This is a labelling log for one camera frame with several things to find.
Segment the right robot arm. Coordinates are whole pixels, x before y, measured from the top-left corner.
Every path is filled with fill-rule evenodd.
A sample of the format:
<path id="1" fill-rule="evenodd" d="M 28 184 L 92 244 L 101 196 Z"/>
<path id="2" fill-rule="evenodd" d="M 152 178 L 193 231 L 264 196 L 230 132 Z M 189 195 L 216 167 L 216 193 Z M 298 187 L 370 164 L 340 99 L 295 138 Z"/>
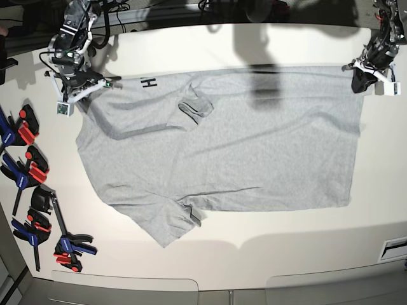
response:
<path id="1" fill-rule="evenodd" d="M 109 13 L 121 1 L 69 1 L 64 20 L 46 51 L 39 54 L 63 102 L 74 102 L 101 89 L 112 81 L 91 68 L 90 57 L 107 46 L 111 37 Z"/>

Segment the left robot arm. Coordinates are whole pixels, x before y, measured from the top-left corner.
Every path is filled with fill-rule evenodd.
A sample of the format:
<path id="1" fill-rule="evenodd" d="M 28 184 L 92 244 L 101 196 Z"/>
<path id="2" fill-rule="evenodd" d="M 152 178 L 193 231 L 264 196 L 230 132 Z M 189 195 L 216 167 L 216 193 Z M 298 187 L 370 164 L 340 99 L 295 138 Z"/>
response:
<path id="1" fill-rule="evenodd" d="M 381 82 L 383 94 L 401 94 L 401 83 L 396 80 L 394 60 L 399 48 L 406 44 L 406 1 L 375 1 L 375 14 L 380 30 L 374 34 L 359 57 L 342 67 L 352 70 L 351 88 L 354 93 L 365 92 Z"/>

